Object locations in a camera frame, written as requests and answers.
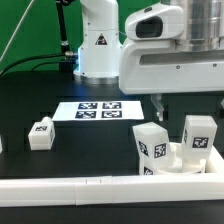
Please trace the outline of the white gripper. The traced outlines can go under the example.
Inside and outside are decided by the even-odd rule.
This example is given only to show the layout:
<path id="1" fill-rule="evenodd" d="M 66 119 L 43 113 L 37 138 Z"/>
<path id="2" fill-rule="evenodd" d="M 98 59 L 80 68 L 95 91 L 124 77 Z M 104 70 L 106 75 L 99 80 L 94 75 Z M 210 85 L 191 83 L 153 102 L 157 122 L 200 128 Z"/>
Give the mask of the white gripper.
<path id="1" fill-rule="evenodd" d="M 180 52 L 171 40 L 126 40 L 120 58 L 119 87 L 125 94 L 152 94 L 157 117 L 163 121 L 159 93 L 224 90 L 224 47 Z"/>

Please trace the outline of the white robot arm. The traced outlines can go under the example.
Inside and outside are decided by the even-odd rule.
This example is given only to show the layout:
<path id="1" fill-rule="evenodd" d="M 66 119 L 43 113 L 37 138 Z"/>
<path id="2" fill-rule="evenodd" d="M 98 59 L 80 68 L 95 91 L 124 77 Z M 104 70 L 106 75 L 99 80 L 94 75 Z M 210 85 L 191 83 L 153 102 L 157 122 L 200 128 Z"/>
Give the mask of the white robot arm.
<path id="1" fill-rule="evenodd" d="M 224 0 L 160 0 L 129 15 L 123 42 L 116 0 L 80 3 L 76 79 L 149 94 L 159 116 L 163 94 L 224 90 Z"/>

